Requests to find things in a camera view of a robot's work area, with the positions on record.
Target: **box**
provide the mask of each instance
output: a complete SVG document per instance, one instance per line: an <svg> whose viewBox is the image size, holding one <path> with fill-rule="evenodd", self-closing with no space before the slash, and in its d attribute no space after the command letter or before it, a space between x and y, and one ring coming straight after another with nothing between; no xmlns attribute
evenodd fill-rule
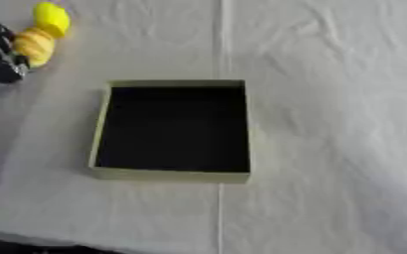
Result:
<svg viewBox="0 0 407 254"><path fill-rule="evenodd" d="M247 126L242 80L112 81L89 166L103 179L244 183Z"/></svg>

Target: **yellow object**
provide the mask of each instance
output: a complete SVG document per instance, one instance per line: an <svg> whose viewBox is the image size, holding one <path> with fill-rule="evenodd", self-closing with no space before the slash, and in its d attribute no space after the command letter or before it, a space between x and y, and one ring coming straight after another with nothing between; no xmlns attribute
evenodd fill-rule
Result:
<svg viewBox="0 0 407 254"><path fill-rule="evenodd" d="M38 67L51 58L56 40L40 28L29 28L18 34L13 43L15 52L27 56L31 67Z"/></svg>
<svg viewBox="0 0 407 254"><path fill-rule="evenodd" d="M34 7L34 23L55 38L63 37L70 24L67 11L51 2L41 2Z"/></svg>

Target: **white fabric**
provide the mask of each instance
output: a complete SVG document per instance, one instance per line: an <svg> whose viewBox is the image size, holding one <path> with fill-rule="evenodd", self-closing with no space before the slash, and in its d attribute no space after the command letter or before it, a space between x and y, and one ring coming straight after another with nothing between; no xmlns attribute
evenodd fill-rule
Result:
<svg viewBox="0 0 407 254"><path fill-rule="evenodd" d="M15 30L36 1L0 0ZM0 238L130 253L407 253L407 1L67 0L50 64L0 87ZM109 79L244 78L245 186L85 166Z"/></svg>

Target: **open box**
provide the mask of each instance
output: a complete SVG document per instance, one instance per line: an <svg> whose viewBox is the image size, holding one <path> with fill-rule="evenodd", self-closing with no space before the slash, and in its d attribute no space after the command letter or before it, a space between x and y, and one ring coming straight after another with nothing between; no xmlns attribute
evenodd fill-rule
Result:
<svg viewBox="0 0 407 254"><path fill-rule="evenodd" d="M242 80L112 81L89 166L103 179L243 183L246 108Z"/></svg>

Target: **yellow cap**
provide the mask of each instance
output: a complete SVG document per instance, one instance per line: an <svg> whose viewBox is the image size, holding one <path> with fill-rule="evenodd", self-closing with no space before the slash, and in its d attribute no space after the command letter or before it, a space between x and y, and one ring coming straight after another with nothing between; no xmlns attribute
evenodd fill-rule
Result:
<svg viewBox="0 0 407 254"><path fill-rule="evenodd" d="M67 11L51 2L41 2L34 7L34 23L55 38L63 37L70 24Z"/></svg>

